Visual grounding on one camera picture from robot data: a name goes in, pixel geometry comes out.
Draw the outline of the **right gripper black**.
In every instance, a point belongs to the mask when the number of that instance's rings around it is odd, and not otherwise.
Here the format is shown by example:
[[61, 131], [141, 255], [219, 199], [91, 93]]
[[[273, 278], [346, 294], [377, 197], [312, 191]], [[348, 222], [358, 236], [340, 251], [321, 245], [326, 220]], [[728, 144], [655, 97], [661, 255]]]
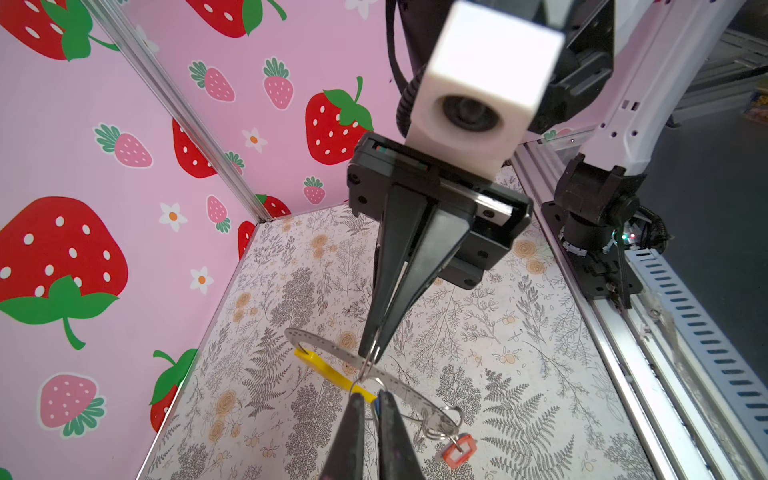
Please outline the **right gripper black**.
[[524, 194], [371, 132], [355, 147], [347, 185], [353, 214], [379, 222], [373, 296], [358, 350], [361, 357], [373, 351], [372, 360], [382, 358], [437, 277], [475, 288], [511, 251], [533, 212]]

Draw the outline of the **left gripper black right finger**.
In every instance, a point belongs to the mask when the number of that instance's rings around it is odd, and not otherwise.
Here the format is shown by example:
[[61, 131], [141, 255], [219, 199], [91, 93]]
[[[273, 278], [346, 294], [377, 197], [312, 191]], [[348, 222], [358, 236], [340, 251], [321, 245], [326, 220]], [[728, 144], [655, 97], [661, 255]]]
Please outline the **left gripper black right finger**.
[[378, 397], [379, 478], [424, 480], [425, 476], [409, 439], [393, 394], [380, 390]]

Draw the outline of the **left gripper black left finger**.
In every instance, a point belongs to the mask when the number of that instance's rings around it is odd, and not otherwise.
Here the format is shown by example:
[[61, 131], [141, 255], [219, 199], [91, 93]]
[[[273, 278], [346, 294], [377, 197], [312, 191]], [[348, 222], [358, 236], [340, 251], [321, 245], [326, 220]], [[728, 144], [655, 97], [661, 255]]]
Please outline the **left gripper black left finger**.
[[359, 393], [353, 393], [321, 471], [321, 480], [363, 478], [365, 409], [365, 398]]

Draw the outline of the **key with red tag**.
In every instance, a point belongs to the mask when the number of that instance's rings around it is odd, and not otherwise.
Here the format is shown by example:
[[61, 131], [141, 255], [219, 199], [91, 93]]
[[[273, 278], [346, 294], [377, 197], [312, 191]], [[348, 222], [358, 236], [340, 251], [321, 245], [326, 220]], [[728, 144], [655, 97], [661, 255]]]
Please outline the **key with red tag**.
[[470, 434], [459, 434], [450, 439], [450, 444], [442, 453], [442, 459], [450, 469], [457, 470], [466, 464], [477, 450], [477, 442]]

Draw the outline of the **grey keyring loop yellow tag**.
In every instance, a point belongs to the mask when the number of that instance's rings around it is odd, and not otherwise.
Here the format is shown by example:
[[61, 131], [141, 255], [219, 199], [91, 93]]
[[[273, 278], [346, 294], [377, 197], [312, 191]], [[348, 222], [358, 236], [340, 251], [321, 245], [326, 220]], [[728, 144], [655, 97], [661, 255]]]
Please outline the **grey keyring loop yellow tag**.
[[[368, 393], [363, 385], [366, 382], [374, 382], [390, 391], [417, 415], [417, 422], [422, 425], [422, 430], [427, 437], [451, 441], [459, 438], [463, 422], [459, 408], [439, 407], [396, 376], [390, 375], [374, 366], [369, 360], [316, 334], [297, 328], [287, 328], [284, 336], [294, 348], [294, 355], [332, 385], [348, 393], [360, 393], [369, 403], [372, 403], [374, 395]], [[348, 378], [332, 367], [319, 353], [330, 355], [342, 364], [352, 367], [358, 377]]]

